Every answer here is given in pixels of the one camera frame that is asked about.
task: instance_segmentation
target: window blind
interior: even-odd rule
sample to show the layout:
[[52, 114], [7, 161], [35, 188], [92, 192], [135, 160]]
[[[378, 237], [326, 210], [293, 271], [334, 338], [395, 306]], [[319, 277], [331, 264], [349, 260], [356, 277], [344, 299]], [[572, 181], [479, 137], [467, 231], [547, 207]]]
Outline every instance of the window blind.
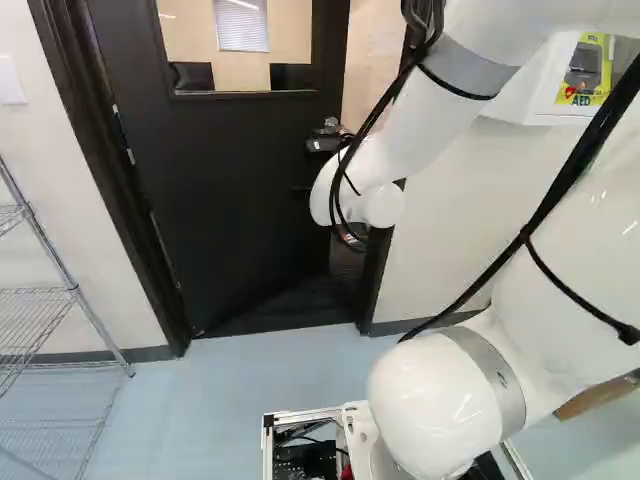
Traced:
[[213, 0], [218, 48], [268, 52], [266, 0]]

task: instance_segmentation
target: black door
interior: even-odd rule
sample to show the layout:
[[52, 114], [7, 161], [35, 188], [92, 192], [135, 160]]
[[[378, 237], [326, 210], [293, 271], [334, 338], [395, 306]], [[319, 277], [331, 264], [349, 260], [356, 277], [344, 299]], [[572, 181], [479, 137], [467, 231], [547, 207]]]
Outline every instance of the black door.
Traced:
[[[206, 1], [226, 1], [241, 14], [277, 3]], [[304, 141], [324, 118], [340, 115], [349, 1], [312, 0], [310, 63], [274, 57], [269, 64], [272, 90], [289, 90], [235, 93], [220, 91], [225, 78], [228, 89], [228, 72], [208, 66], [210, 73], [202, 58], [169, 63], [159, 14], [179, 18], [159, 12], [153, 0], [88, 0], [88, 6], [194, 334], [324, 270], [328, 233], [312, 222], [305, 192], [320, 165], [308, 158]], [[285, 27], [280, 21], [278, 28]], [[224, 33], [218, 25], [219, 42]], [[240, 81], [255, 80], [246, 75]]]

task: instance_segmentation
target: door hinge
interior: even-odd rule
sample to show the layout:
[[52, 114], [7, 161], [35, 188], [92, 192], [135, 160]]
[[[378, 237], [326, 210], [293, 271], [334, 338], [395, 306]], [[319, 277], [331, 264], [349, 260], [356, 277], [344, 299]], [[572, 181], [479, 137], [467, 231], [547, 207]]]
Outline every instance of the door hinge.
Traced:
[[158, 226], [158, 222], [156, 221], [156, 217], [153, 214], [152, 210], [149, 210], [149, 218], [151, 219], [151, 223], [153, 225], [153, 229], [156, 231], [156, 237], [158, 237], [158, 243], [160, 243], [160, 249], [162, 250], [162, 254], [164, 256], [164, 260], [169, 267], [169, 273], [171, 274], [171, 280], [175, 285], [176, 289], [181, 292], [182, 285], [178, 281], [178, 277], [176, 276], [176, 272], [173, 269], [173, 265], [171, 264], [171, 259], [169, 258], [169, 253], [167, 252], [167, 247], [164, 244], [164, 240], [162, 239], [162, 233], [160, 233], [160, 227]]
[[120, 115], [120, 110], [118, 109], [118, 105], [115, 103], [111, 105], [111, 110], [113, 111], [113, 118], [116, 121], [116, 128], [118, 129], [118, 139], [120, 143], [120, 148], [122, 148], [125, 152], [127, 152], [127, 156], [129, 157], [129, 161], [131, 165], [136, 164], [136, 159], [133, 156], [133, 151], [129, 147], [129, 141], [127, 140], [127, 134], [124, 129], [124, 124], [122, 123], [122, 116]]

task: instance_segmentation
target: door window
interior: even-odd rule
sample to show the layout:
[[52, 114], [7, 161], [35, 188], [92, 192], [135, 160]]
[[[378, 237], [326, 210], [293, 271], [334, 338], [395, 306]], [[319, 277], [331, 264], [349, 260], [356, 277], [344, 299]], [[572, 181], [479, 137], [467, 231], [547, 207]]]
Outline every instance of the door window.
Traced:
[[178, 94], [313, 90], [313, 0], [157, 0]]

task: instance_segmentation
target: ceiling light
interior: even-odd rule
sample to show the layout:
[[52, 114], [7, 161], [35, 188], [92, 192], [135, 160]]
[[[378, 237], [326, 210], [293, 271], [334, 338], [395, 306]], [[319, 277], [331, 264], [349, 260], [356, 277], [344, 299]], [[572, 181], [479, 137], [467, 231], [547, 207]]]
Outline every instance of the ceiling light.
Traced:
[[253, 5], [252, 3], [243, 2], [242, 0], [227, 0], [228, 2], [235, 3], [236, 5], [241, 5], [246, 8], [250, 8], [251, 10], [260, 10], [260, 7], [257, 5]]

